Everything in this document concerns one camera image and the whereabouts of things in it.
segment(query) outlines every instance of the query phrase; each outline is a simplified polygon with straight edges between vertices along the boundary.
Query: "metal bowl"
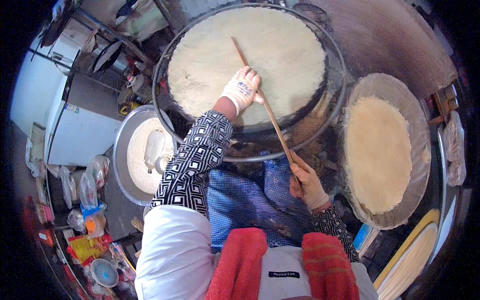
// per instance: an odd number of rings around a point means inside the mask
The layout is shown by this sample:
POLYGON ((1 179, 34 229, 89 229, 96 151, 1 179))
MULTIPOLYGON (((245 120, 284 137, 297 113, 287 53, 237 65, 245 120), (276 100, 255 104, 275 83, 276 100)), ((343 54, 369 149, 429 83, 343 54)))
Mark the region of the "metal bowl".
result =
MULTIPOLYGON (((164 111, 161 110, 160 112, 167 125, 173 130, 170 118, 168 118, 164 111)), ((113 171, 115 172, 115 178, 117 179, 120 189, 130 201, 141 206, 150 205, 153 195, 143 192, 133 183, 128 171, 127 149, 135 129, 144 121, 156 117, 157 114, 153 105, 143 105, 132 110, 123 120, 117 132, 115 144, 113 145, 113 171)), ((176 152, 177 143, 173 139, 172 141, 174 152, 176 152)))

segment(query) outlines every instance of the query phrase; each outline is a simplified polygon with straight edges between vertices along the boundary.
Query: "wooden stick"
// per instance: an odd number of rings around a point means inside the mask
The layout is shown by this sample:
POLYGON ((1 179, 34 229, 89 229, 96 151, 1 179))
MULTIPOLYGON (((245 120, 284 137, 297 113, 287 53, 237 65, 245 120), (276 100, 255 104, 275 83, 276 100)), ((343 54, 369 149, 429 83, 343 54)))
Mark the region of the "wooden stick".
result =
MULTIPOLYGON (((244 66, 248 66, 248 62, 247 62, 247 58, 245 57, 245 55, 243 54, 241 48, 240 48, 240 45, 237 41, 236 38, 234 38, 233 36, 231 36, 231 39, 232 39, 232 42, 233 42, 233 45, 235 46, 235 49, 237 50, 239 56, 240 56, 240 59, 241 61, 243 62, 243 65, 244 66)), ((257 93, 262 96, 262 98, 264 99, 264 106, 267 110, 267 113, 268 113, 268 116, 270 117, 270 120, 273 124, 273 127, 275 128, 275 131, 278 135, 278 138, 280 140, 280 143, 282 144, 282 147, 283 147, 283 151, 285 152, 285 155, 287 156, 287 159, 288 159, 288 162, 290 164, 293 164, 293 159, 292 159, 292 155, 290 154, 290 151, 288 150, 288 146, 287 146, 287 143, 285 142, 285 139, 283 138, 283 134, 282 134, 282 131, 280 130, 280 127, 278 126, 278 123, 276 121, 276 118, 275 118, 275 115, 273 114, 273 111, 272 111, 272 108, 270 107, 270 104, 268 104, 268 101, 267 101, 267 98, 265 97, 265 94, 263 93, 262 89, 260 87, 258 87, 257 89, 257 93)), ((303 198, 303 191, 301 190, 301 183, 299 181, 299 179, 297 178, 297 176, 293 176, 295 178, 295 181, 297 182, 297 184, 299 185, 300 187, 300 192, 302 194, 302 198, 303 198)))

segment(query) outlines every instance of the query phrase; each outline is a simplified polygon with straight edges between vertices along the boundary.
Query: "black and white patterned sleeve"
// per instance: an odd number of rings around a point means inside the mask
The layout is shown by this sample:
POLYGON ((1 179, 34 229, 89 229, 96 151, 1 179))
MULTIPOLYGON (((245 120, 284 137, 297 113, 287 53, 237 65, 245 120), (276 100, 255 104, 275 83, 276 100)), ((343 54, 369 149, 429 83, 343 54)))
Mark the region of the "black and white patterned sleeve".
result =
POLYGON ((199 117, 168 162, 151 207, 185 206, 208 218, 208 172, 222 162, 231 135, 232 126, 223 114, 210 110, 199 117))
POLYGON ((347 230, 347 226, 338 214, 338 208, 335 205, 328 207, 318 214, 313 214, 313 225, 316 232, 321 232, 330 236, 337 237, 343 245, 351 263, 359 263, 360 258, 353 247, 353 236, 347 230))

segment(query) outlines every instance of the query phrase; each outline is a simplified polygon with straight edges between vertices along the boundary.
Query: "white shirt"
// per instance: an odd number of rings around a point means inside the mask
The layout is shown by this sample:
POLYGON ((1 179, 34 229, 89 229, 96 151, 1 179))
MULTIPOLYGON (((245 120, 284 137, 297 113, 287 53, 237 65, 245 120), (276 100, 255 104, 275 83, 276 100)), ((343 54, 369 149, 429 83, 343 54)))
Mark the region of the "white shirt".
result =
MULTIPOLYGON (((215 269, 210 242, 210 223, 200 213, 176 205, 150 210, 137 262, 138 299, 203 299, 215 269)), ((262 258, 258 299, 312 295, 301 251, 292 246, 268 248, 262 258)), ((352 263, 352 269, 360 299, 378 299, 365 266, 352 263)))

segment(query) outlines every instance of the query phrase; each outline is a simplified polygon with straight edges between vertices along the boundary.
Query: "gloved hand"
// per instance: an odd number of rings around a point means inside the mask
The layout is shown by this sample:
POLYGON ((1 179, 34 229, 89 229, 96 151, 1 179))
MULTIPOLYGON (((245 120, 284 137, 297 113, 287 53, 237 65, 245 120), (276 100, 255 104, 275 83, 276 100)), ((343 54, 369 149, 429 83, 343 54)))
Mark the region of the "gloved hand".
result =
MULTIPOLYGON (((295 152, 290 150, 290 153, 293 160, 290 169, 302 183, 303 201, 309 210, 323 206, 328 202, 328 195, 325 193, 315 170, 307 165, 295 152)), ((290 179, 290 194, 294 197, 301 198, 300 187, 293 178, 290 179)))
POLYGON ((235 73, 220 97, 225 96, 232 100, 238 116, 253 101, 263 104, 263 98, 257 93, 259 84, 260 76, 249 66, 245 66, 235 73))

